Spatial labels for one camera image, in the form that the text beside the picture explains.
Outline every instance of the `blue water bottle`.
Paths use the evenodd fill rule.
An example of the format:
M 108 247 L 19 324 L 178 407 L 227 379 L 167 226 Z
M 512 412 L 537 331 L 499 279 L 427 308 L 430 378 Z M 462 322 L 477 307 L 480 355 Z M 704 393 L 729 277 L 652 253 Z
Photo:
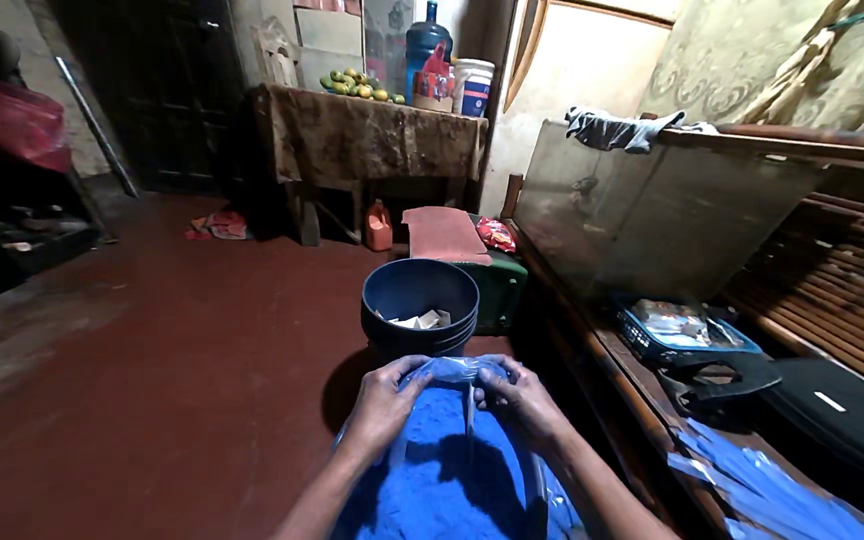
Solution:
M 425 8 L 425 20 L 414 23 L 405 32 L 405 103 L 412 105 L 412 78 L 422 71 L 436 45 L 445 40 L 445 61 L 452 62 L 452 36 L 441 24 L 436 24 L 439 3 L 429 0 Z

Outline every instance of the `dark blue bucket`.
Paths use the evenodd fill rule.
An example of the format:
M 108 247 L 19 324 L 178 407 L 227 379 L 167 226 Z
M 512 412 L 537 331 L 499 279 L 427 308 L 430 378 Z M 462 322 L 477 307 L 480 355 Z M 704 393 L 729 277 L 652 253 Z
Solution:
M 428 329 L 394 325 L 429 310 L 451 314 L 452 324 Z M 362 331 L 387 359 L 406 355 L 458 357 L 475 334 L 479 287 L 464 270 L 431 258 L 383 264 L 362 286 Z

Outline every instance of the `red floor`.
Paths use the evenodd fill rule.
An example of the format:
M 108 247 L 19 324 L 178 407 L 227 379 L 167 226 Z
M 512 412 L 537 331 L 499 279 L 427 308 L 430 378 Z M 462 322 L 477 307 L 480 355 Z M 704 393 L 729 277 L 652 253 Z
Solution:
M 0 362 L 28 368 L 0 381 L 0 538 L 265 538 L 326 459 L 388 255 L 183 239 L 220 206 L 150 195 L 0 313 Z

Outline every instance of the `sticker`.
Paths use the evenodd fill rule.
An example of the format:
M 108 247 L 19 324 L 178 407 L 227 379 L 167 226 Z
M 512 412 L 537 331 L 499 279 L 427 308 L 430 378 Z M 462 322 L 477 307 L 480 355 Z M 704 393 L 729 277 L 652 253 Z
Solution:
M 826 404 L 828 404 L 829 407 L 833 408 L 835 411 L 838 411 L 838 412 L 845 412 L 845 411 L 846 411 L 846 407 L 844 407 L 844 406 L 840 405 L 839 403 L 833 401 L 832 398 L 830 398 L 829 396 L 823 394 L 822 392 L 812 392 L 812 393 L 815 394 L 815 397 L 817 397 L 817 398 L 819 398 L 820 400 L 824 401 Z
M 467 117 L 482 117 L 489 103 L 489 85 L 466 80 L 462 88 L 462 114 Z

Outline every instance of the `metal pole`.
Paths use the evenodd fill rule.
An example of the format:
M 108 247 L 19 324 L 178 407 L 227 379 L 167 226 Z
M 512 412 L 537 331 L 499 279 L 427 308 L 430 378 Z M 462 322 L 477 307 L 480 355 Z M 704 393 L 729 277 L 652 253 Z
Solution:
M 110 144 L 106 134 L 99 127 L 99 122 L 96 121 L 95 114 L 92 113 L 92 108 L 89 106 L 89 102 L 86 101 L 86 96 L 82 95 L 82 92 L 79 90 L 79 86 L 76 84 L 75 78 L 72 77 L 72 72 L 66 66 L 66 62 L 61 56 L 56 56 L 55 63 L 58 64 L 62 77 L 68 83 L 69 88 L 72 89 L 72 95 L 75 96 L 78 108 L 81 109 L 81 113 L 85 116 L 85 122 L 88 124 L 88 128 L 92 130 L 92 135 L 95 136 L 96 141 L 98 141 L 102 154 L 105 155 L 105 159 L 108 160 L 108 164 L 112 167 L 112 172 L 119 178 L 122 190 L 125 190 L 126 195 L 129 197 L 138 198 L 138 190 L 129 177 L 129 172 L 126 171 L 122 161 L 119 160 L 119 156 L 115 153 L 113 145 Z

